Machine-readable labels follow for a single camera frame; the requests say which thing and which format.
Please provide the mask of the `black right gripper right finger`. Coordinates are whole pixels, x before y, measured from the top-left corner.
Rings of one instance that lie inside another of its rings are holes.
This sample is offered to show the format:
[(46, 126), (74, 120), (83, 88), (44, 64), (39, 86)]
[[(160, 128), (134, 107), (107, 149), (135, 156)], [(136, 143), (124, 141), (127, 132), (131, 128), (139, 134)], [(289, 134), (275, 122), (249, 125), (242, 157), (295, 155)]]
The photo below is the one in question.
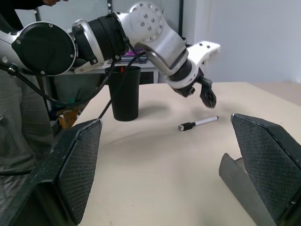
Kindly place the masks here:
[(301, 226), (301, 144), (282, 126), (234, 113), (249, 178), (277, 226)]

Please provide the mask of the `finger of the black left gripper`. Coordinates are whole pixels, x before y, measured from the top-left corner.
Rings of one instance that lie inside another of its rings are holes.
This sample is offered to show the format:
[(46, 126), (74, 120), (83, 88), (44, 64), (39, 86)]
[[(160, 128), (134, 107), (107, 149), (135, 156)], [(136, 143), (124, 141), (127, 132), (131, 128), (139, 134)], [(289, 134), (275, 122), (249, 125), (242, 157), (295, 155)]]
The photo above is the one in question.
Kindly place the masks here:
[(215, 108), (217, 100), (216, 100), (216, 95), (212, 91), (211, 86), (202, 85), (200, 98), (206, 107)]

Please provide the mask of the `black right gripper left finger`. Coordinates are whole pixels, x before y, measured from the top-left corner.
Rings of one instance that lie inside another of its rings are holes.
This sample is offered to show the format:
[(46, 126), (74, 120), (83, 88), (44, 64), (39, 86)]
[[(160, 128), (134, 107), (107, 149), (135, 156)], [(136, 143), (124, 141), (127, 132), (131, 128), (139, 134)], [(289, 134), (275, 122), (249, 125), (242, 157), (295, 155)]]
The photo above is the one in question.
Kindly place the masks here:
[(0, 216), (0, 226), (78, 226), (95, 177), (101, 119), (65, 131)]

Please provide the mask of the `white marker with black cap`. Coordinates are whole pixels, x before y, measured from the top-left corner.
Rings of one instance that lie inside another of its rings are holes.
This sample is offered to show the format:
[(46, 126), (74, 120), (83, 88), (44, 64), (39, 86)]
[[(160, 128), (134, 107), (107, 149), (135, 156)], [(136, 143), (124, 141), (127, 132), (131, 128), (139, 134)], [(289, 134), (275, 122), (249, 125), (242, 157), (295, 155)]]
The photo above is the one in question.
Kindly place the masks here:
[(214, 117), (206, 118), (206, 119), (203, 119), (200, 121), (183, 123), (178, 126), (178, 130), (179, 131), (187, 131), (187, 130), (194, 128), (195, 126), (200, 126), (200, 125), (207, 124), (207, 123), (210, 123), (213, 121), (217, 121), (218, 119), (219, 119), (218, 116), (214, 116)]

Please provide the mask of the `black plastic cup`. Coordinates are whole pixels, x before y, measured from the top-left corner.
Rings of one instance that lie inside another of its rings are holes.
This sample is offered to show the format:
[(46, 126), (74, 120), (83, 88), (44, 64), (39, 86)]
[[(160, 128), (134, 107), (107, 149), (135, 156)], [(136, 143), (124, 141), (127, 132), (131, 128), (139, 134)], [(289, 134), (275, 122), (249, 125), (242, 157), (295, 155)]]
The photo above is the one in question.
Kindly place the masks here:
[(141, 68), (115, 66), (108, 79), (113, 117), (118, 121), (133, 121), (139, 114), (139, 84)]

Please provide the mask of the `yellow cardboard box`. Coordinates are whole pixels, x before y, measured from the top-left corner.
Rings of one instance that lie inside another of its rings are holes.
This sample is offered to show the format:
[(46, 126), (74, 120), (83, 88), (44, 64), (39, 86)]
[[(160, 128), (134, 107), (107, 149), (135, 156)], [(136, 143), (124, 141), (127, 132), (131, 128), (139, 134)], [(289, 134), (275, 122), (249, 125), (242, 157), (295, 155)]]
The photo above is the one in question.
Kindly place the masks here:
[(78, 109), (62, 109), (56, 112), (59, 124), (63, 129), (69, 129), (77, 120)]

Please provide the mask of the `person in grey trousers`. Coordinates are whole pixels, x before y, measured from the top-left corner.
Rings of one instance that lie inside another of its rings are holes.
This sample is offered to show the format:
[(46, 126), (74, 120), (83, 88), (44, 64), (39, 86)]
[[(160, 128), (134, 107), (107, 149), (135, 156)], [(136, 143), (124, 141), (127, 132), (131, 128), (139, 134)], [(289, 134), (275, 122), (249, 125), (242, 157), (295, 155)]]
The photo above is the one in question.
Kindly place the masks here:
[(52, 140), (43, 98), (0, 69), (0, 214), (49, 153)]

